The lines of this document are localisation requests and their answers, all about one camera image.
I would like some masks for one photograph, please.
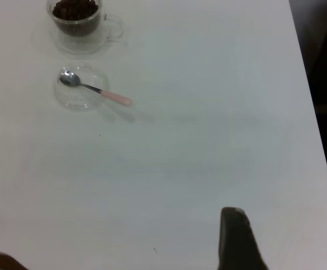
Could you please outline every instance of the glass mug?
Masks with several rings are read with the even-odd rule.
[[[98,9],[92,16],[78,21],[62,20],[52,13],[59,1],[47,0],[47,12],[52,19],[49,30],[59,49],[72,54],[92,53],[106,41],[117,40],[123,35],[123,21],[115,15],[106,15],[102,0],[95,0]],[[113,31],[112,24],[116,24],[118,30]]]

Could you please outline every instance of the white table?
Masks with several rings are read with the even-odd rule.
[[[135,106],[64,109],[44,1],[0,1],[0,251],[30,270],[215,269],[220,209],[270,269],[327,269],[327,168],[286,0],[107,0],[86,59]]]

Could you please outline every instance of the metal spoon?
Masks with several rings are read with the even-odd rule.
[[[103,95],[105,98],[116,101],[117,103],[120,103],[125,106],[131,106],[131,104],[132,104],[132,100],[127,97],[123,97],[119,94],[111,93],[109,91],[101,90],[101,89],[93,87],[91,85],[81,83],[79,76],[77,76],[75,73],[73,73],[71,71],[66,71],[64,73],[61,73],[60,81],[64,85],[71,86],[71,87],[83,86],[83,87],[89,88],[92,91],[95,91],[96,93]]]

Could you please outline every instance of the small glass dish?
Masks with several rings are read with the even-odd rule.
[[[98,10],[92,16],[78,21],[62,20],[52,13],[59,1],[47,0],[46,8],[51,18],[49,31],[59,49],[70,54],[84,55],[96,51],[106,41],[122,37],[124,22],[115,15],[107,15],[102,0],[95,0]]]
[[[96,67],[86,63],[68,64],[58,72],[55,81],[54,91],[59,102],[63,104],[65,108],[81,111],[91,110],[101,106],[105,101],[102,95],[82,86],[69,87],[60,81],[62,71],[68,70],[78,75],[82,83],[104,90],[110,90],[106,75]]]

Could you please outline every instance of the glass bowl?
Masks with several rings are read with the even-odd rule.
[[[74,63],[65,65],[57,75],[55,81],[55,95],[59,102],[67,109],[91,110],[101,106],[105,98],[90,89],[82,86],[69,87],[60,81],[60,75],[65,71],[72,71],[80,77],[82,83],[104,90],[110,90],[106,75],[97,67],[87,63]]]

